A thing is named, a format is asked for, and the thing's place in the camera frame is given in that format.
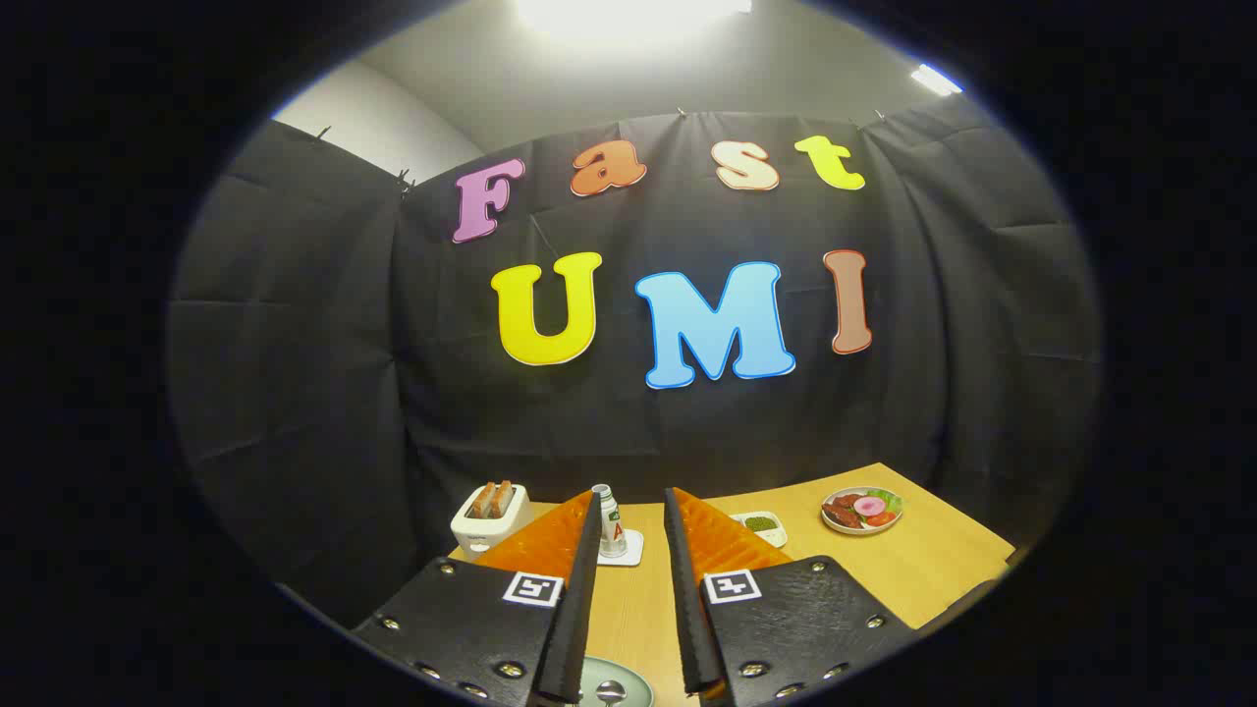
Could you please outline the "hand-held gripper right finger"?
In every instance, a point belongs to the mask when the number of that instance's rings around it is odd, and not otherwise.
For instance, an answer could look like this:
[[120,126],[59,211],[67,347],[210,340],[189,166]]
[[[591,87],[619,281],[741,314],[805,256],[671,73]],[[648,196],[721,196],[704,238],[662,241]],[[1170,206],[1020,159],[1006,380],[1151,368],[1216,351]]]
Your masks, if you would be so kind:
[[739,552],[719,571],[696,562],[701,545],[732,550],[732,518],[700,518],[709,504],[664,493],[664,526],[683,686],[703,706],[822,706],[918,639],[836,559],[767,561]]

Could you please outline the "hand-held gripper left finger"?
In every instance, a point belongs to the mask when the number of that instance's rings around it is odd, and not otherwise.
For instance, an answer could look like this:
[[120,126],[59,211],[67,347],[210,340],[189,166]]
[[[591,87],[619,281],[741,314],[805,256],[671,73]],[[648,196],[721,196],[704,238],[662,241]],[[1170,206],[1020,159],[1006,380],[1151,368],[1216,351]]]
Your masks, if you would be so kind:
[[434,559],[354,639],[441,706],[574,704],[598,545],[600,501],[585,491],[476,561]]

